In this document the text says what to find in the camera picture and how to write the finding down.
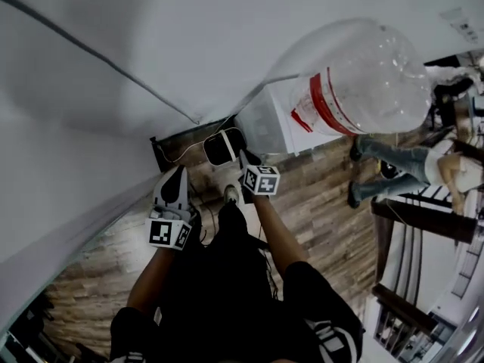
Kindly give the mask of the person's left forearm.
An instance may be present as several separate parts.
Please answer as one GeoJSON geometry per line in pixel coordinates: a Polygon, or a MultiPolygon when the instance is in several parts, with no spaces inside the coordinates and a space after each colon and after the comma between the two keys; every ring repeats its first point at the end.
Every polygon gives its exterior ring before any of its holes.
{"type": "Polygon", "coordinates": [[[159,247],[156,250],[131,289],[127,307],[154,318],[158,300],[176,255],[177,251],[173,249],[159,247]]]}

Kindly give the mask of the black baseboard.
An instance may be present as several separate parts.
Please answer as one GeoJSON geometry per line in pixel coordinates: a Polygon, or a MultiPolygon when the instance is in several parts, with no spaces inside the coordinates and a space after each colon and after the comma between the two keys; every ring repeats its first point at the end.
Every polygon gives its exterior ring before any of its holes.
{"type": "Polygon", "coordinates": [[[150,138],[160,171],[166,172],[177,165],[192,167],[206,162],[203,142],[209,136],[232,126],[234,126],[234,116],[229,116],[168,138],[150,138]]]}

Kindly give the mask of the white water dispenser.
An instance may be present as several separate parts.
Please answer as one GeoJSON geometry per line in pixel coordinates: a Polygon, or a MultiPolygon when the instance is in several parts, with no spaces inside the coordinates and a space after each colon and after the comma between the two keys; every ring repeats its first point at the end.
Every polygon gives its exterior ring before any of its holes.
{"type": "Polygon", "coordinates": [[[298,154],[339,137],[305,131],[286,112],[291,96],[289,81],[266,85],[234,119],[255,154],[298,154]]]}

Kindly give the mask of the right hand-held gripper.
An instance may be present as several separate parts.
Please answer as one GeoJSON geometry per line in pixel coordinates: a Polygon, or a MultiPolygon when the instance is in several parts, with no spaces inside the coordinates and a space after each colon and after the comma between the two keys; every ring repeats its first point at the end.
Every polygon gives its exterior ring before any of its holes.
{"type": "Polygon", "coordinates": [[[260,166],[261,159],[247,149],[240,150],[239,164],[242,172],[240,184],[245,203],[253,203],[253,196],[276,195],[280,173],[275,166],[260,166]]]}

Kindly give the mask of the white wall notice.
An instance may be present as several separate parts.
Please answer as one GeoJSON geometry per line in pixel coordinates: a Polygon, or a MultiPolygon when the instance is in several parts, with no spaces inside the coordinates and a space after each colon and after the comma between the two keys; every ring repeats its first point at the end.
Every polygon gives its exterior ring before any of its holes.
{"type": "Polygon", "coordinates": [[[484,17],[468,14],[462,7],[442,11],[439,16],[470,44],[484,44],[484,17]]]}

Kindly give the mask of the dark wooden table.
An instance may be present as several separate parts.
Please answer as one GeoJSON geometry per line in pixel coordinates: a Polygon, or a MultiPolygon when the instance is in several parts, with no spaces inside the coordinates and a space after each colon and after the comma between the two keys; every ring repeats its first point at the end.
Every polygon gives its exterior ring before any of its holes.
{"type": "Polygon", "coordinates": [[[452,212],[443,188],[374,198],[376,284],[421,312],[456,322],[483,260],[484,222],[478,220],[478,199],[479,193],[471,192],[467,212],[460,216],[452,212]]]}

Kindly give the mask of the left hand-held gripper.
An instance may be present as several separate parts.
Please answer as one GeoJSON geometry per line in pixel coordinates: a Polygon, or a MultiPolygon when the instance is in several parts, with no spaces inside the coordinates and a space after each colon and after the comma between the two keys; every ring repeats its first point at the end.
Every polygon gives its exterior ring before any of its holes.
{"type": "Polygon", "coordinates": [[[185,166],[176,166],[163,174],[154,188],[153,204],[145,220],[148,243],[153,247],[183,250],[195,219],[194,208],[188,206],[185,166]]]}

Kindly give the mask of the person's black clothes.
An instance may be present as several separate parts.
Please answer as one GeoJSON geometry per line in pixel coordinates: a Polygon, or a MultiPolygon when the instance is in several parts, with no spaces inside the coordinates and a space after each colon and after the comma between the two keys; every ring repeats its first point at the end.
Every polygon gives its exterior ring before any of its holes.
{"type": "Polygon", "coordinates": [[[358,363],[363,326],[309,263],[284,270],[275,299],[265,257],[233,202],[210,245],[183,252],[157,300],[160,321],[134,306],[111,327],[115,363],[358,363]]]}

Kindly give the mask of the clear red-label water bottle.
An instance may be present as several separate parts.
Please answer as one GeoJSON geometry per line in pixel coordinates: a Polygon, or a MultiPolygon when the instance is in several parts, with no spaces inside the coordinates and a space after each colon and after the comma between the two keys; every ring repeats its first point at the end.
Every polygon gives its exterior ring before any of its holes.
{"type": "Polygon", "coordinates": [[[306,132],[408,132],[431,105],[426,67],[397,29],[372,19],[329,23],[302,39],[311,55],[290,96],[290,116],[306,132]]]}

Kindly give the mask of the person's right forearm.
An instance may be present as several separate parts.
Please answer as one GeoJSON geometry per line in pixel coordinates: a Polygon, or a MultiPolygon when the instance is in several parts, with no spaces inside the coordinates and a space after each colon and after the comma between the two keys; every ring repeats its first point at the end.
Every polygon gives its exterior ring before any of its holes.
{"type": "Polygon", "coordinates": [[[306,262],[307,253],[288,230],[266,196],[253,196],[253,204],[275,267],[284,280],[287,268],[295,262],[306,262]]]}

